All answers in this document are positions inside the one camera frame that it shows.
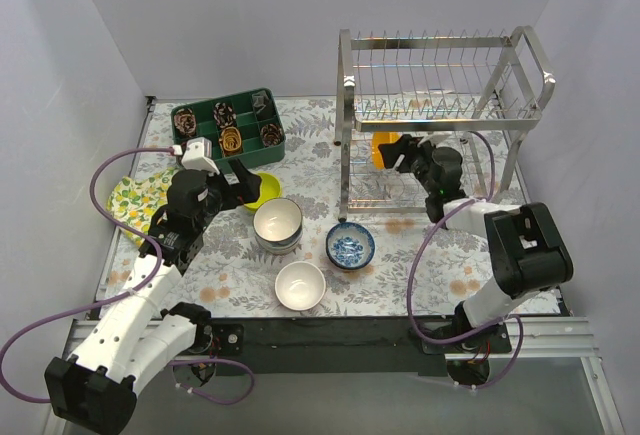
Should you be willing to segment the dark floral pink bowl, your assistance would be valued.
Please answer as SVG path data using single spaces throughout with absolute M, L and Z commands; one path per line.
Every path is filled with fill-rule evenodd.
M 364 263 L 360 263 L 358 265 L 343 264 L 333 258 L 329 258 L 329 261 L 334 267 L 344 272 L 356 272 L 368 267 L 371 264 L 371 260 L 365 260 Z

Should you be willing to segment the blue floral white bowl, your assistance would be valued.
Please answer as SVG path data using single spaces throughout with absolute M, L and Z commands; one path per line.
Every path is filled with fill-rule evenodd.
M 372 234 L 364 226 L 354 222 L 334 225 L 325 239 L 327 257 L 343 264 L 358 265 L 365 260 L 372 261 L 375 249 Z

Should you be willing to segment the teal bowl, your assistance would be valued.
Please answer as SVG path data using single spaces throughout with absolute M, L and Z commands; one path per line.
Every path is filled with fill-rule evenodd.
M 302 210 L 288 198 L 271 199 L 255 212 L 253 229 L 257 243 L 263 249 L 284 255 L 293 251 L 301 239 Z

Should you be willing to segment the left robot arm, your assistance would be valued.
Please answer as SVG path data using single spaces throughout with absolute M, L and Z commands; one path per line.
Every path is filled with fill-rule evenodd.
M 212 355 L 219 343 L 211 313 L 164 298 L 203 246 L 214 217 L 259 198 L 261 179 L 241 162 L 229 183 L 210 162 L 177 172 L 151 218 L 129 280 L 86 339 L 44 378 L 54 414 L 97 434 L 119 434 L 146 385 L 177 355 Z

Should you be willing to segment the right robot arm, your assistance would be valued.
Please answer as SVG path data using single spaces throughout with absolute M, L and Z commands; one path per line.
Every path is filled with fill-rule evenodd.
M 434 224 L 427 241 L 447 228 L 488 243 L 492 276 L 458 304 L 448 325 L 429 331 L 409 320 L 425 343 L 475 352 L 515 308 L 572 279 L 573 261 L 545 204 L 501 205 L 467 196 L 461 184 L 463 157 L 451 147 L 405 134 L 378 150 L 385 168 L 413 175 L 426 190 L 426 212 Z

